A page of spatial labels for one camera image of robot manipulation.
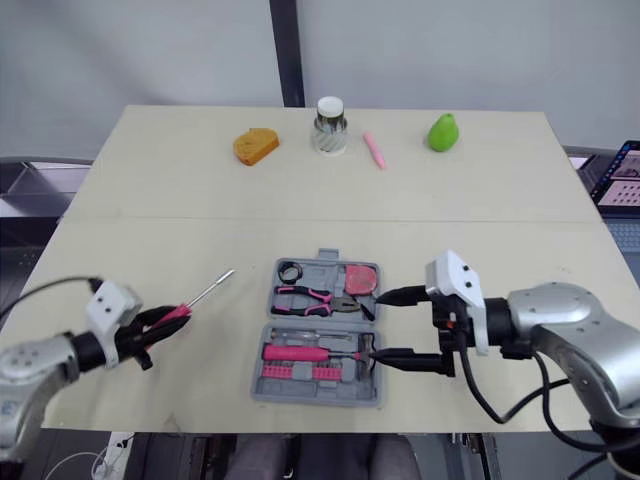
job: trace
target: white wall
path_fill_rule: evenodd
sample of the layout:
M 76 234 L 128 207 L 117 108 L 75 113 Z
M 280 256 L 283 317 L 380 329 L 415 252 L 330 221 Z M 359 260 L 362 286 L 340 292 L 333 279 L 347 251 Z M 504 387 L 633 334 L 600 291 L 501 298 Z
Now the white wall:
M 95 158 L 130 103 L 282 105 L 268 0 L 0 1 L 0 156 Z
M 299 0 L 307 105 L 541 110 L 565 145 L 640 137 L 638 0 Z

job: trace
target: white jar lid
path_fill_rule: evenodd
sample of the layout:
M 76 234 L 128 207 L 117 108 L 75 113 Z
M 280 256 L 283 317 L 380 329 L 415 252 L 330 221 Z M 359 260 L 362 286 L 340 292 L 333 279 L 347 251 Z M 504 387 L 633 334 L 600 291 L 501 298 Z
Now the white jar lid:
M 318 113 L 326 118 L 335 118 L 344 112 L 344 103 L 338 97 L 322 97 L 318 100 Z

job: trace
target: table surface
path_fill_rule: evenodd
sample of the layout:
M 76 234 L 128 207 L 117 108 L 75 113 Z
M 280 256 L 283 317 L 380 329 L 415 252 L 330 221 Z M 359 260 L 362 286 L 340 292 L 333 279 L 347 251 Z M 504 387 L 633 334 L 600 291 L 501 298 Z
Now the table surface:
M 45 425 L 188 432 L 546 429 L 539 403 L 498 426 L 462 378 L 393 369 L 383 370 L 379 408 L 250 397 L 274 262 L 314 257 L 321 247 L 379 264 L 383 289 L 423 282 L 424 265 L 451 248 L 479 272 L 487 297 L 573 282 L 640 328 L 635 281 L 544 116 L 458 112 L 460 143 L 435 154 L 419 141 L 439 113 L 349 110 L 348 152 L 324 158 L 307 142 L 311 110 L 128 108 L 27 288 L 68 274 L 101 274 L 133 286 L 146 306 L 155 306 L 191 298 L 227 268 L 238 273 L 198 304 L 183 331 L 152 349 L 151 370 L 126 362 L 84 375 L 50 403 Z M 282 145 L 249 168 L 233 159 L 231 142 L 257 126 L 275 127 Z M 358 138 L 365 129 L 387 157 L 387 171 L 377 169 Z M 0 346 L 83 331 L 88 298 L 80 286 L 33 297 L 15 309 Z M 386 346 L 437 351 L 428 304 L 381 308 L 376 329 Z M 498 410 L 540 384 L 533 362 L 504 361 L 495 351 L 471 359 Z M 552 373 L 561 375 L 555 367 Z M 552 398 L 562 428 L 589 428 L 570 389 L 554 390 Z

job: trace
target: green fruit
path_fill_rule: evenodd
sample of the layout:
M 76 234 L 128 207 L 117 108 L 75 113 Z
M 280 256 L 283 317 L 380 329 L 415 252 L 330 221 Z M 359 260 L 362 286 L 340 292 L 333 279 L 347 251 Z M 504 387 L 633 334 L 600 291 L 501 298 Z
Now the green fruit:
M 427 144 L 436 152 L 446 152 L 458 141 L 458 125 L 452 113 L 445 113 L 433 124 L 427 135 Z

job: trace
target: laptop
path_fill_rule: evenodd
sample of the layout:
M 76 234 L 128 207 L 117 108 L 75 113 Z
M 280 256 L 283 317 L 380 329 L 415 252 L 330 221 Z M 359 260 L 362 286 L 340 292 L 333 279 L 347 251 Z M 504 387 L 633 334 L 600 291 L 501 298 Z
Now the laptop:
M 569 155 L 635 275 L 640 272 L 640 140 L 626 141 L 614 156 Z

